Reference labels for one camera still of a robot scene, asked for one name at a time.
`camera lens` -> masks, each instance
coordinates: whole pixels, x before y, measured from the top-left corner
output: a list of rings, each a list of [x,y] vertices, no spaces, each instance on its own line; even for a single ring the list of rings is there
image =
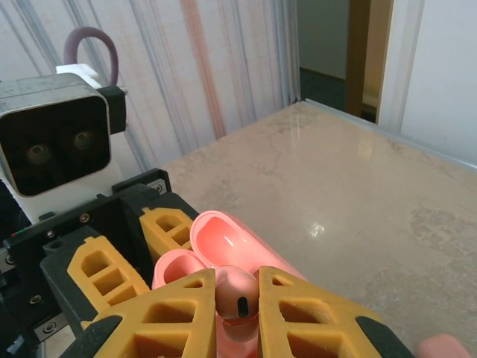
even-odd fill
[[[73,143],[75,144],[75,147],[79,149],[80,151],[84,151],[85,149],[88,149],[91,146],[91,144],[93,144],[94,141],[95,141],[95,135],[93,132],[90,132],[90,131],[80,132],[73,139]]]
[[[47,145],[36,144],[27,151],[27,159],[32,164],[44,164],[51,159],[51,152]]]

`pink object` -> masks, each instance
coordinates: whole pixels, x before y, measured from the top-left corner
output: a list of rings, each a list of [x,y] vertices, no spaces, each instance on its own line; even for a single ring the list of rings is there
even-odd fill
[[[423,340],[417,349],[419,358],[472,358],[452,336],[440,334]]]
[[[161,256],[152,288],[215,268],[217,353],[221,358],[257,357],[260,267],[274,266],[305,278],[242,222],[218,211],[206,211],[194,220],[190,241],[193,251],[172,250]],[[247,315],[239,312],[239,298],[247,299]]]

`white curtain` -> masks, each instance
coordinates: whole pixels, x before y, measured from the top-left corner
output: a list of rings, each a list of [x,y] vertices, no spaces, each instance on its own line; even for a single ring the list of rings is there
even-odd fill
[[[126,87],[127,176],[161,166],[300,99],[296,0],[2,0],[0,81],[54,73],[76,27],[113,39]],[[78,59],[107,83],[96,39]]]

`beige marble surface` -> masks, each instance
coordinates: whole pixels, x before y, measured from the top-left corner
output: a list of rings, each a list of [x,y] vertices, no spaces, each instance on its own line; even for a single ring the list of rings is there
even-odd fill
[[[413,351],[450,333],[477,354],[475,172],[304,103],[165,169],[196,210],[239,217]]]

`doorway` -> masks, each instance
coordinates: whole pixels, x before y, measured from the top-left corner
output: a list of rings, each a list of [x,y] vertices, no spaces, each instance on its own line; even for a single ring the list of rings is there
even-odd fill
[[[376,123],[393,0],[297,0],[301,96]]]

